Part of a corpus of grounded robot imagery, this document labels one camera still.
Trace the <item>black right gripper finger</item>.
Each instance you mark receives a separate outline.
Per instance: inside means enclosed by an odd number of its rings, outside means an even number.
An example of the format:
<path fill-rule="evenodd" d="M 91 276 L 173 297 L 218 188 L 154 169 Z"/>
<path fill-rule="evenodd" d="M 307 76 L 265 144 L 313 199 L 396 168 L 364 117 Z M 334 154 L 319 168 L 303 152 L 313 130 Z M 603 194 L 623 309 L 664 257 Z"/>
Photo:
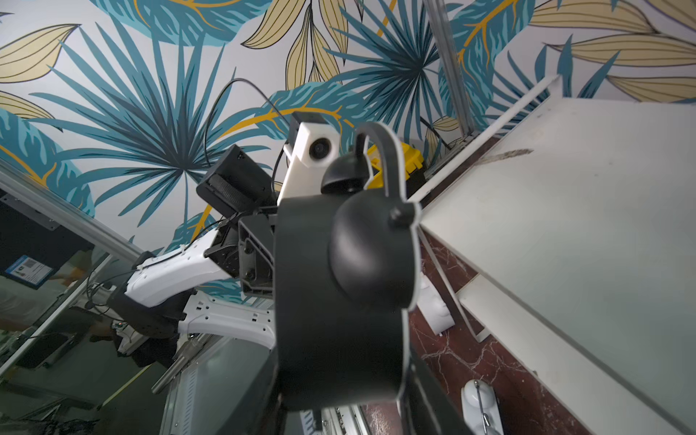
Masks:
<path fill-rule="evenodd" d="M 402 393 L 402 433 L 472 434 L 427 364 L 411 352 Z"/>

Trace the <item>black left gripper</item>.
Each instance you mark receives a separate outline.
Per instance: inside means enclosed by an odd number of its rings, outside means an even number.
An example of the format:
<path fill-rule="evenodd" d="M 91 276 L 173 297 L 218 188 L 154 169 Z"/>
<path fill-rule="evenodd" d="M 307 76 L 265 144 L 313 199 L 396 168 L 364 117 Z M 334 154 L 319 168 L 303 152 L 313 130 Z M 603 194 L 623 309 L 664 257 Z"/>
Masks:
<path fill-rule="evenodd" d="M 251 297 L 273 298 L 277 206 L 224 219 L 217 230 L 217 265 Z"/>

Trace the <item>black twin-bell alarm clock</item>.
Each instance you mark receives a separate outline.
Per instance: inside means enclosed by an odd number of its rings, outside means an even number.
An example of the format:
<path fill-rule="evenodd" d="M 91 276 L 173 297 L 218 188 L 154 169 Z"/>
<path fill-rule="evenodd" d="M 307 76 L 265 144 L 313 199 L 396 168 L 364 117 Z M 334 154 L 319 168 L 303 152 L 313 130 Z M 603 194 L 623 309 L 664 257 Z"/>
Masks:
<path fill-rule="evenodd" d="M 321 193 L 283 199 L 275 225 L 278 382 L 291 411 L 393 401 L 410 359 L 406 317 L 420 288 L 402 143 L 364 123 Z"/>

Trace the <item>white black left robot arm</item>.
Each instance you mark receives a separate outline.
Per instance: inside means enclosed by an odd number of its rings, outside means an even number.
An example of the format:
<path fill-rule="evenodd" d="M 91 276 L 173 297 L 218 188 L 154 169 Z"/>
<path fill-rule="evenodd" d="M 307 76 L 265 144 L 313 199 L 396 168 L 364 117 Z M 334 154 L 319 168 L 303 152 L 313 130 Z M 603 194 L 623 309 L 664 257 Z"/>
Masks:
<path fill-rule="evenodd" d="M 271 177 L 234 145 L 208 170 L 197 194 L 222 219 L 209 232 L 172 252 L 144 253 L 107 306 L 126 324 L 117 343 L 130 355 L 150 340 L 172 357 L 181 335 L 217 335 L 276 343 L 274 315 L 207 295 L 206 284 L 236 279 L 255 297 L 273 297 L 276 193 Z"/>

